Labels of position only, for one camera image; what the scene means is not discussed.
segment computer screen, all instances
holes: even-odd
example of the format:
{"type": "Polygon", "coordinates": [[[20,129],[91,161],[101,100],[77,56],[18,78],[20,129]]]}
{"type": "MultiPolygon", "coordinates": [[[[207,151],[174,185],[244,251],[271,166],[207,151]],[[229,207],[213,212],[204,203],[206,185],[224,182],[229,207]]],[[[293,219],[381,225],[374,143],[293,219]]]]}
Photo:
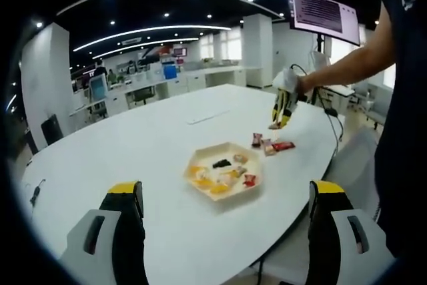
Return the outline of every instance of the computer screen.
{"type": "Polygon", "coordinates": [[[187,55],[187,48],[173,48],[173,54],[176,57],[185,57],[187,55]]]}
{"type": "Polygon", "coordinates": [[[289,0],[291,27],[360,46],[356,10],[333,0],[289,0]]]}

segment window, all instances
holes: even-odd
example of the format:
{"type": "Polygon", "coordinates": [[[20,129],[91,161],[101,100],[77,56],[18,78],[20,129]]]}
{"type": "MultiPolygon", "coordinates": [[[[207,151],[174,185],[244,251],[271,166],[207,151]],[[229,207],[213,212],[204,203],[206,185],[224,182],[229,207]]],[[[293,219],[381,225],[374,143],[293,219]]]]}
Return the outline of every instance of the window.
{"type": "Polygon", "coordinates": [[[200,38],[200,59],[214,58],[214,35],[200,38]]]}
{"type": "MultiPolygon", "coordinates": [[[[360,45],[364,46],[366,41],[369,39],[366,29],[360,26],[360,45]]],[[[353,50],[357,49],[358,46],[352,45],[345,41],[332,38],[332,54],[331,63],[336,63],[341,58],[344,58],[353,50]]],[[[383,71],[382,73],[375,75],[370,78],[370,82],[375,85],[385,85],[390,88],[394,88],[394,80],[396,78],[396,65],[393,65],[383,71]]]]}
{"type": "Polygon", "coordinates": [[[221,32],[221,58],[242,59],[242,32],[240,27],[221,32]]]}

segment hexagonal tray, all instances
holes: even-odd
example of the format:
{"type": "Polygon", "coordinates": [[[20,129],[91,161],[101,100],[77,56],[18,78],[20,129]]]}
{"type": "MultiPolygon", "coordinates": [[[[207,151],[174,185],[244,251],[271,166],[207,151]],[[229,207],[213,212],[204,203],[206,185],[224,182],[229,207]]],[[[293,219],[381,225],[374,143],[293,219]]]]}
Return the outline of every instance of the hexagonal tray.
{"type": "Polygon", "coordinates": [[[211,146],[208,148],[203,148],[200,150],[196,150],[191,157],[187,168],[185,169],[184,178],[196,189],[207,195],[213,201],[223,200],[234,195],[247,192],[258,187],[261,182],[261,162],[258,154],[252,150],[243,148],[239,145],[233,143],[224,143],[216,146],[211,146]],[[248,161],[242,165],[234,161],[233,156],[235,154],[243,155],[247,157],[248,161]],[[212,165],[220,160],[227,159],[230,163],[230,166],[224,168],[216,168],[213,169],[212,165]],[[245,174],[243,174],[240,178],[236,178],[237,181],[234,186],[221,194],[213,194],[210,192],[210,188],[203,189],[197,185],[194,180],[196,179],[195,174],[191,170],[194,166],[197,167],[205,167],[209,170],[209,176],[211,180],[215,181],[221,173],[224,173],[229,170],[233,170],[238,166],[242,166],[246,168],[248,171],[245,174],[256,175],[257,178],[255,180],[255,186],[246,187],[244,185],[245,174]]]}

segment person's hand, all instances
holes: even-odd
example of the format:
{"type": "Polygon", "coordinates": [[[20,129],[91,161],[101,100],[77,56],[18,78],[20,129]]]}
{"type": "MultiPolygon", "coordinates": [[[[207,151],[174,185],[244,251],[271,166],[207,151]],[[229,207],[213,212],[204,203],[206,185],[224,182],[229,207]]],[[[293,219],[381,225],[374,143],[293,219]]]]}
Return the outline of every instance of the person's hand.
{"type": "Polygon", "coordinates": [[[312,90],[314,86],[311,84],[310,78],[308,76],[298,77],[298,84],[296,90],[299,94],[305,94],[312,90]]]}

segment oval conference table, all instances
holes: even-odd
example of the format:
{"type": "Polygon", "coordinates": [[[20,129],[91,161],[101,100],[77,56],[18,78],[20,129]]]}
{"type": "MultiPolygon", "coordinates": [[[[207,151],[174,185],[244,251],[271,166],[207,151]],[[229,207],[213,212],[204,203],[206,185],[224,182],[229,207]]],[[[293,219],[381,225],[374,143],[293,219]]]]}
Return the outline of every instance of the oval conference table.
{"type": "MultiPolygon", "coordinates": [[[[258,192],[215,203],[184,180],[198,148],[227,141],[250,148],[253,133],[274,138],[268,130],[274,100],[271,93],[223,85],[142,106],[63,138],[35,155],[21,182],[30,216],[32,191],[46,179],[32,213],[36,235],[59,258],[70,229],[98,209],[110,187],[140,180],[149,283],[229,280],[292,225],[308,203],[309,182],[322,179],[336,149],[324,111],[299,103],[277,133],[296,148],[270,157],[258,152],[264,179],[258,192]]],[[[332,122],[339,136],[340,124],[332,122]]]]}

